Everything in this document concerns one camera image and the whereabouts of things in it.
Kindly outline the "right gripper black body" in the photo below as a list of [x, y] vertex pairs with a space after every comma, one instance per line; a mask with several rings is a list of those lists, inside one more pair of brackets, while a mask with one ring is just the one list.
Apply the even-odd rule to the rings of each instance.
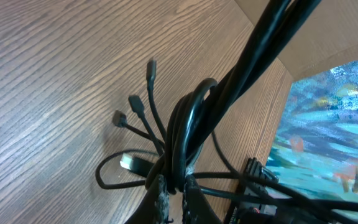
[[[278, 183], [278, 177], [263, 166], [256, 158], [248, 158], [243, 174], [272, 180]], [[267, 205], [265, 202], [240, 202], [231, 200], [231, 204], [223, 221], [224, 224], [239, 223], [291, 223], [291, 216], [283, 211]]]

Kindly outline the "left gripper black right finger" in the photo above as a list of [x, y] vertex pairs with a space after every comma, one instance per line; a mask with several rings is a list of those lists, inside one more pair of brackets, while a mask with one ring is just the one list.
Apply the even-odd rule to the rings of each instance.
[[185, 178], [182, 211], [184, 224], [222, 224], [192, 175]]

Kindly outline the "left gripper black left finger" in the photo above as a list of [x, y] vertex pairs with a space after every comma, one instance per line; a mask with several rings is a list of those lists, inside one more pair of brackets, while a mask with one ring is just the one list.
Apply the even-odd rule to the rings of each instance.
[[125, 224], [164, 224], [168, 222], [168, 215], [167, 181], [164, 176], [159, 175]]

